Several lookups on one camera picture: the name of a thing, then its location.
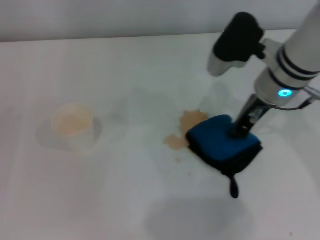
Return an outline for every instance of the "white table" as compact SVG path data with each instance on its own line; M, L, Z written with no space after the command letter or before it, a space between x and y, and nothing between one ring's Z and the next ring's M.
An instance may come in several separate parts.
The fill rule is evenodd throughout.
M218 37L0 43L1 240L319 239L319 103L257 124L264 150L237 175L237 200L226 177L163 144L184 110L236 117L253 93L264 68L254 57L220 78L206 72ZM68 102L94 110L87 155L50 132Z

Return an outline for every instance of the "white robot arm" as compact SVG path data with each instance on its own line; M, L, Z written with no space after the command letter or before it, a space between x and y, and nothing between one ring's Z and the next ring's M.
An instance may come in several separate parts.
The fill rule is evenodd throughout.
M263 30L254 17L238 13L213 47L208 61L208 71L216 77L229 68L244 67L252 55L267 65L255 82L255 94L235 122L236 137L245 137L269 109L282 110L278 106L286 105L303 89L311 95L303 107L319 96L308 84L320 73L320 2L285 43L270 39L260 43L262 37Z

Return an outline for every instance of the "liquid spill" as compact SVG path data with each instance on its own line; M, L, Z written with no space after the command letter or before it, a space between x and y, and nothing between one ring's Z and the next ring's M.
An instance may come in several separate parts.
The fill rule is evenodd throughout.
M206 112L197 111L184 111L183 116L180 118L179 130L181 136L174 134L169 135L163 141L164 144L168 145L173 150L180 150L187 148L189 143L186 139L187 132L199 123L208 120L208 114Z

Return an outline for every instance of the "clear plastic cup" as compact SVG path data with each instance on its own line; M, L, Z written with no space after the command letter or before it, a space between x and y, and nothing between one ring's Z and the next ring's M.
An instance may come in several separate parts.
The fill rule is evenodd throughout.
M85 152L95 145L94 115L87 106L69 103L51 117L52 130L74 152Z

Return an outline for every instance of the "blue sponge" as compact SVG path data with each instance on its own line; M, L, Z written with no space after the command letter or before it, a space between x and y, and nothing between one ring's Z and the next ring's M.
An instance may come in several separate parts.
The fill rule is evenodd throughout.
M188 135L197 142L203 154L216 161L226 161L260 143L259 139L251 133L246 138L229 137L228 131L232 125L230 116L220 115L199 123L189 130Z
M245 138L230 136L233 127L228 115L220 115L203 121L186 134L189 148L205 163L230 178L230 193L239 196L235 174L243 171L263 149L259 139L249 133Z

